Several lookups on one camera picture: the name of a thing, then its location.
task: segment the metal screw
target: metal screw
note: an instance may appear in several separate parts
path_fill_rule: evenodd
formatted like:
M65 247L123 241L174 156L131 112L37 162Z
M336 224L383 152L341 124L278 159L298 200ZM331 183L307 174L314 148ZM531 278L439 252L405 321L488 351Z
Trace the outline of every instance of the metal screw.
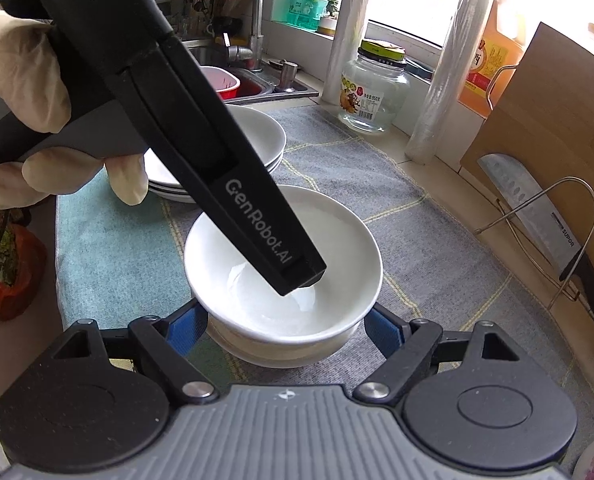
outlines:
M215 387L205 381L192 381L191 383L184 384L181 391L188 397L203 399L203 397L211 396L215 391Z
M357 386L357 392L368 399L383 399L390 393L390 388L381 383L363 383Z

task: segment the faucet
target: faucet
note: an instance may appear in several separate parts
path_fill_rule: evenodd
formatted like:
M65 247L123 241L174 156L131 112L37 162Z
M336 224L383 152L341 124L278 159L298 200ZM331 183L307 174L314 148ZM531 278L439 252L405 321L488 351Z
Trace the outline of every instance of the faucet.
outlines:
M263 8L264 0L253 1L253 17L248 47L231 46L228 35L226 33L223 35L223 42L228 51L228 62L243 62L244 67L251 72L261 71L261 55L264 47L264 35L261 34L261 15Z

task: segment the black handheld device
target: black handheld device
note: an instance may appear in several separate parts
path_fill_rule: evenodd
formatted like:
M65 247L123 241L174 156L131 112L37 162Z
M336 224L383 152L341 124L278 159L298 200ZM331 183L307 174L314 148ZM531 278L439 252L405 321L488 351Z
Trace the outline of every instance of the black handheld device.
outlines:
M50 42L73 105L71 121L116 99L135 129L197 204L281 295L308 286L326 264L199 65L154 0L0 0L20 18L51 19ZM42 134L11 142L0 121L0 162ZM250 208L241 208L243 202ZM282 254L261 232L271 227Z

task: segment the jar label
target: jar label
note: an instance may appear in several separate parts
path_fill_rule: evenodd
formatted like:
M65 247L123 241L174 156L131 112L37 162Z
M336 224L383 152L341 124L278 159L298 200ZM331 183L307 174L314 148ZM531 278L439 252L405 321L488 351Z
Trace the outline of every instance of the jar label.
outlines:
M369 121L373 120L379 106L381 106L383 96L383 92L357 85L357 83L342 74L339 103L341 108L349 114L356 114L358 117Z
M486 90L488 90L493 75L506 64L507 56L507 48L489 41L486 42L482 38L470 65L470 72L468 72L466 78L466 88L481 97L486 97Z

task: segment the white plate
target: white plate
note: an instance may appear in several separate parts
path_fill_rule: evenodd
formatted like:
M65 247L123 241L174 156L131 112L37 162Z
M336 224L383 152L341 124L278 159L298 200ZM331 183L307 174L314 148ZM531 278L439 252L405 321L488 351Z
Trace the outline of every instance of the white plate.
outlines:
M186 276L206 310L237 333L280 344L324 341L372 308L381 288L379 248L339 202L302 187L279 188L328 266L315 285L280 296L205 214L186 240Z
M160 191L162 193L170 193L173 195L185 195L188 196L188 193L186 192L185 189L181 188L181 187L164 187L164 186L159 186L158 184L155 184L152 181L148 181L148 188L149 189L153 189L155 191Z
M268 173L272 173L274 170L276 170L282 163L282 159L283 157L280 155L279 158L275 160L273 165L268 167ZM190 196L182 187L162 186L161 184L157 184L156 182L152 182L151 180L148 181L148 189L152 192L158 192L161 194L171 194L175 196Z
M154 193L155 195L158 195L161 198L165 198L166 200L171 200L172 202L182 202L184 204L196 204L196 202L192 199L192 197L190 195L164 193L163 191L154 189L152 187L149 187L148 190L151 191L152 193Z
M226 106L264 166L270 166L282 156L286 146L286 132L277 121L259 110L237 105ZM181 187L152 150L144 154L144 164L149 180L162 186Z
M299 368L318 363L344 346L355 333L359 323L339 335L306 345L263 343L232 332L214 317L208 318L206 332L226 352L253 365L265 368Z
M283 152L270 166L268 166L268 173L272 173L274 170L276 170L279 167L279 165L282 163L282 160L283 160Z

